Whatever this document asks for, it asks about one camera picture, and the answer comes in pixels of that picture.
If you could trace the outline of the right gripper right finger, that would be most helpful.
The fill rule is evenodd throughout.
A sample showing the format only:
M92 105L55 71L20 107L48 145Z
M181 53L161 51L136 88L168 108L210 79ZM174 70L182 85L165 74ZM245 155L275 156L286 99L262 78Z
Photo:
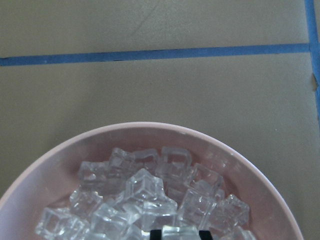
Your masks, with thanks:
M213 240L212 234L209 230L199 230L198 233L201 240Z

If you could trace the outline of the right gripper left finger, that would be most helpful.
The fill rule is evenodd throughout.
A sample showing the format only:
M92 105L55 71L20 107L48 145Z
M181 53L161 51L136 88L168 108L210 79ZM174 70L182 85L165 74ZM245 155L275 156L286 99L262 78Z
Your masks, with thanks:
M162 240L162 230L153 229L149 232L149 240Z

